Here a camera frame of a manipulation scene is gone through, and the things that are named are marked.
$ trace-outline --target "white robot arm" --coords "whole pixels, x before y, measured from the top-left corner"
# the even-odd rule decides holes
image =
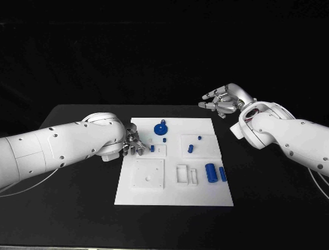
[[[241,111],[239,121],[231,127],[238,139],[244,137],[258,149],[278,144],[291,160],[329,176],[327,127],[296,119],[277,103],[258,102],[234,83],[209,92],[202,99],[212,97],[214,102],[201,102],[199,107],[216,110],[222,118],[238,109]]]
[[[111,113],[95,113],[72,122],[0,138],[0,188],[62,168],[94,155],[110,161],[123,154],[141,155],[146,145],[136,125],[126,128]]]

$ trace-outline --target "black table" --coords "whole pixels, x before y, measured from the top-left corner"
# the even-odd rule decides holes
[[[222,120],[196,106],[59,105],[41,128],[97,112],[114,113],[123,123],[131,117],[212,118],[234,207],[115,206],[123,157],[105,163],[94,156],[25,193],[0,198],[0,245],[329,249],[329,201],[277,145],[258,150],[237,140],[229,127],[238,112]]]

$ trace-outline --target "table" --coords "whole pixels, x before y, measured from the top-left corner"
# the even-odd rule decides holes
[[[234,207],[115,206],[123,157],[105,163],[94,156],[0,198],[0,245],[329,249],[329,201],[277,145],[258,150],[237,140],[229,127],[238,112],[221,119],[196,106],[59,105],[41,128],[97,112],[114,113],[123,123],[131,117],[212,118]],[[48,175],[25,180],[13,192]]]

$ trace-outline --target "blue object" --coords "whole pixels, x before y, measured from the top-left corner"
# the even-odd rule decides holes
[[[224,167],[219,167],[219,173],[221,173],[222,181],[226,181],[226,175],[225,175],[225,169],[224,169]]]
[[[162,121],[160,121],[160,124],[157,124],[157,125],[154,126],[154,133],[156,133],[157,135],[165,135],[166,132],[167,132],[167,130],[169,130],[169,128],[167,128],[167,126],[166,126],[166,121],[162,120]]]
[[[192,151],[193,151],[193,145],[190,144],[189,145],[189,153],[192,153]]]
[[[215,173],[215,165],[212,163],[206,164],[208,182],[214,183],[218,181]]]

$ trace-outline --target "white platform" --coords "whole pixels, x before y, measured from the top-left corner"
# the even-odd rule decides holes
[[[153,128],[166,120],[169,131],[166,135],[156,135]],[[139,135],[143,143],[150,147],[154,145],[154,152],[146,151],[139,157],[127,155],[123,159],[121,175],[118,181],[115,205],[173,205],[173,206],[234,206],[232,197],[228,187],[228,181],[222,182],[219,167],[224,166],[221,152],[215,138],[214,126],[211,119],[205,118],[133,118],[131,122],[137,125]],[[190,143],[195,146],[192,158],[183,158],[182,146]],[[211,149],[205,150],[205,143],[211,143]],[[166,145],[166,154],[156,151],[156,145]],[[163,186],[159,186],[160,179],[156,176],[156,165],[150,160],[163,159]],[[146,163],[141,166],[146,172],[136,172],[134,168],[139,162]],[[205,164],[214,163],[218,175],[218,182],[209,183],[206,177]],[[196,170],[196,185],[177,185],[177,165],[188,166],[188,178],[192,179],[190,169]],[[134,181],[140,181],[140,188],[133,186]]]

